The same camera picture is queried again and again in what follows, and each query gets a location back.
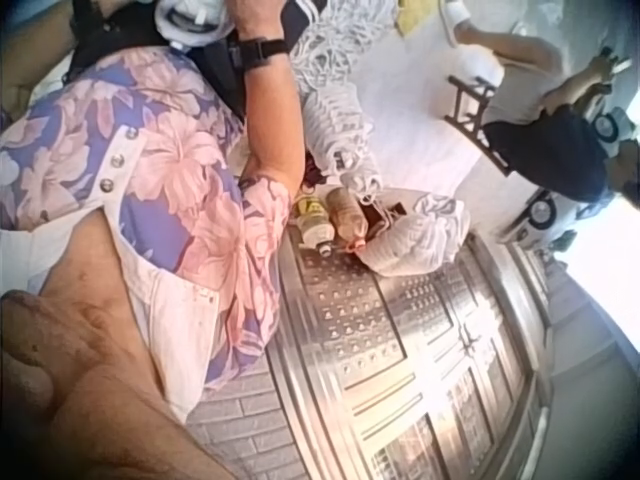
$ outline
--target bottle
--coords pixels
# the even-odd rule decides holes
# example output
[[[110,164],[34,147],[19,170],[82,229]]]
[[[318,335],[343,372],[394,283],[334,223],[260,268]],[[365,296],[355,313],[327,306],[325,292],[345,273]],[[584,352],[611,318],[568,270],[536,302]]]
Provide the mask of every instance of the bottle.
[[[323,257],[331,256],[336,230],[320,199],[309,194],[299,197],[296,213],[296,223],[305,246],[317,250]]]
[[[351,192],[344,187],[332,190],[327,195],[327,207],[338,236],[347,242],[347,251],[364,248],[369,224]]]

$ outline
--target purple floral pattern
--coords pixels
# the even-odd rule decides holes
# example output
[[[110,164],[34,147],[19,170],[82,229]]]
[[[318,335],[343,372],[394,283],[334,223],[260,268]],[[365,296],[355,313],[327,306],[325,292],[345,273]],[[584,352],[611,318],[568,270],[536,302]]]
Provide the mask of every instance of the purple floral pattern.
[[[6,129],[0,161],[20,173],[0,185],[1,226],[32,230],[82,208],[123,124],[147,142],[121,232],[156,267],[220,293],[207,373],[218,388],[263,354],[277,326],[275,254],[291,199],[268,178],[238,185],[225,157],[243,125],[188,59],[155,47],[112,55]]]

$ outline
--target skin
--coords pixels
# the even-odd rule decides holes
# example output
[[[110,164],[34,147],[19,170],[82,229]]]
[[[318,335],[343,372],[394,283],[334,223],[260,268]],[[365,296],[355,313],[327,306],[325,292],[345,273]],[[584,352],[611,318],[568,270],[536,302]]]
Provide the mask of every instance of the skin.
[[[131,2],[96,0],[105,18]],[[69,27],[72,16],[71,1],[63,0],[9,38],[3,38],[0,102],[12,119],[17,120],[25,114],[35,86],[71,52],[75,44]]]
[[[284,0],[228,0],[246,39],[281,38],[283,5]],[[45,32],[63,24],[64,34],[36,39],[22,33],[7,45],[21,52],[41,46],[38,55],[55,65],[72,45],[69,11],[61,6],[48,15],[39,19],[39,35],[47,37]],[[4,52],[3,71],[8,61],[25,69],[3,78],[3,92],[30,92],[47,73],[19,67],[23,62]],[[247,74],[246,86],[255,157],[246,174],[270,175],[294,194],[302,181],[304,146],[287,56],[274,57]],[[21,98],[7,99],[19,104],[14,113],[22,109]],[[12,420],[2,425],[2,433],[26,442],[32,463],[61,478],[233,478],[197,445],[164,402],[102,211],[74,229],[41,294],[9,292],[0,313],[2,413]]]

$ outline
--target white shoe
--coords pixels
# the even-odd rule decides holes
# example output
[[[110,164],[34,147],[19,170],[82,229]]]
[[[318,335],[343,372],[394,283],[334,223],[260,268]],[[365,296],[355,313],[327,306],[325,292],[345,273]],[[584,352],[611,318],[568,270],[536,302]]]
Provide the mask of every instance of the white shoe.
[[[444,31],[447,34],[447,39],[452,47],[457,47],[458,41],[454,29],[462,22],[466,22],[471,18],[471,13],[465,6],[462,0],[456,0],[454,2],[447,2],[446,0],[440,0],[440,17],[444,24]]]

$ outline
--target gray tile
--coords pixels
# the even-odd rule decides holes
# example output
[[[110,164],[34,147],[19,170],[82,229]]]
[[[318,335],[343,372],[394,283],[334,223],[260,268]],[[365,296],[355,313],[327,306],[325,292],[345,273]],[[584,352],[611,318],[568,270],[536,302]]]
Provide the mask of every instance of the gray tile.
[[[278,430],[286,425],[287,421],[284,414],[281,411],[277,411],[237,418],[226,422],[210,423],[206,425],[206,429],[211,442],[219,443]]]
[[[187,430],[200,445],[209,443],[209,435],[202,425],[187,425]]]
[[[245,415],[280,410],[280,399],[276,392],[254,395],[240,400]]]
[[[293,480],[306,473],[307,470],[304,468],[302,462],[296,462],[270,471],[269,480]]]
[[[260,473],[289,465],[298,460],[298,449],[294,445],[290,445],[246,458],[244,462],[250,471]]]
[[[207,391],[203,401],[228,400],[275,391],[270,373],[236,378],[219,391]]]
[[[242,438],[240,440],[217,443],[210,445],[209,449],[214,454],[217,454],[221,458],[227,460],[246,458],[258,453],[251,438]]]
[[[206,423],[230,420],[242,416],[239,400],[202,402],[189,415],[187,423]]]
[[[291,445],[293,443],[293,437],[291,436],[289,428],[282,428],[275,432],[256,435],[253,441],[259,452],[266,452],[284,445]]]

